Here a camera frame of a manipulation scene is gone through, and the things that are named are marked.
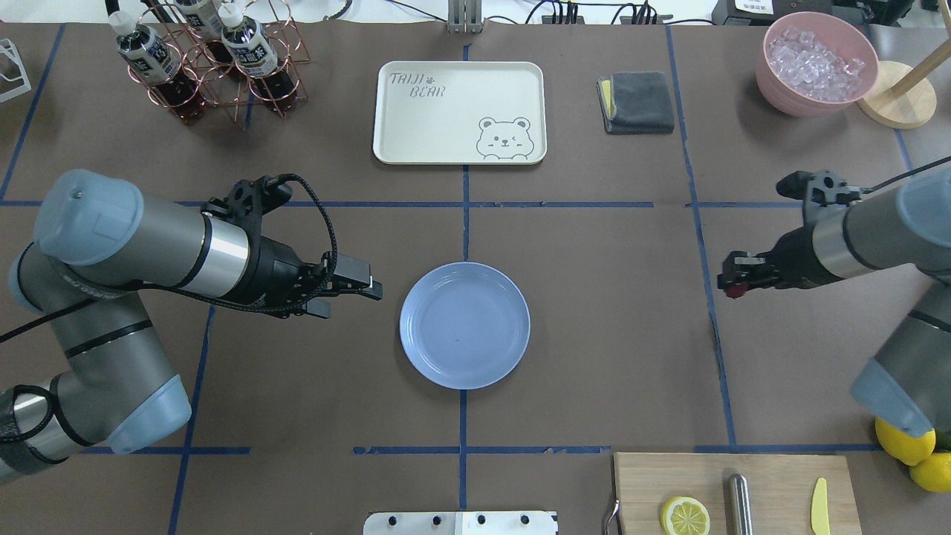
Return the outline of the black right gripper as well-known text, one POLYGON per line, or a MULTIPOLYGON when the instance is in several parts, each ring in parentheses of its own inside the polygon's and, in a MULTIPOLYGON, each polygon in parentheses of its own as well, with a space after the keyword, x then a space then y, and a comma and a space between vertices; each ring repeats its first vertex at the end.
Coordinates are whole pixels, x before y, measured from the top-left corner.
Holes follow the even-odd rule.
POLYGON ((814 227, 800 227, 782 235, 772 250, 751 256, 731 251, 718 274, 718 288, 747 284, 751 288, 812 289, 835 283, 813 247, 814 227))

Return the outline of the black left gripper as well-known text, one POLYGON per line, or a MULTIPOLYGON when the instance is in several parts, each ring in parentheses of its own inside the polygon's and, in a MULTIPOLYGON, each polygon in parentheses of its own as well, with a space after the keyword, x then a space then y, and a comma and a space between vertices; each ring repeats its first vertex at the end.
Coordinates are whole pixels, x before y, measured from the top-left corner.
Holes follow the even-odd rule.
POLYGON ((306 263, 293 248, 264 237, 259 223, 240 223, 248 237, 249 255, 238 283, 223 295, 225 302, 274 317, 307 315, 330 319, 327 299, 361 296, 383 298, 383 284, 371 280, 371 265, 329 251, 326 265, 306 263))

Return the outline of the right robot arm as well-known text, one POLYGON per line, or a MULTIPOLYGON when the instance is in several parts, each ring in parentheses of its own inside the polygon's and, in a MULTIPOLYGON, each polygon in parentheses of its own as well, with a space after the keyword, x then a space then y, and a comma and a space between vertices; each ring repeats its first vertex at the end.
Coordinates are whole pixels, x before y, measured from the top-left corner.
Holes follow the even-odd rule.
POLYGON ((716 284, 738 298, 752 289, 815 289, 884 272, 906 281, 863 305, 905 305, 893 332, 854 379, 851 396, 913 437, 949 433, 949 172, 903 177, 876 192, 829 170, 794 172, 777 192, 799 201, 802 222, 763 253, 735 250, 716 284))

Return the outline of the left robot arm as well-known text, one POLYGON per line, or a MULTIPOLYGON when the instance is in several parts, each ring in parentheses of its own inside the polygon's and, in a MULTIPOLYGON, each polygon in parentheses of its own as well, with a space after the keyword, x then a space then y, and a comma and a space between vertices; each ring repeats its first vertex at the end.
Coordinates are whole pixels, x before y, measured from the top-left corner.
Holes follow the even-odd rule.
POLYGON ((262 233, 289 202, 296 174, 241 180, 198 209, 85 169, 45 196, 33 241, 11 265, 10 291, 51 324, 68 370, 2 392, 2 481, 7 484, 107 444, 136 453, 186 426, 192 404, 166 356, 143 289, 285 319, 329 318, 327 298, 383 298, 371 265, 330 248, 318 263, 262 233))

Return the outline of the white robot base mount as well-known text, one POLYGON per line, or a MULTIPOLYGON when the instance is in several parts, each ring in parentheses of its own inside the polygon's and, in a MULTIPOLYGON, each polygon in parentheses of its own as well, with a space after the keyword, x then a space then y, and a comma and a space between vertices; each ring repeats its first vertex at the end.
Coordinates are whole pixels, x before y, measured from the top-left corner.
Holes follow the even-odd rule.
POLYGON ((482 510, 377 512, 363 534, 558 534, 556 512, 482 510))

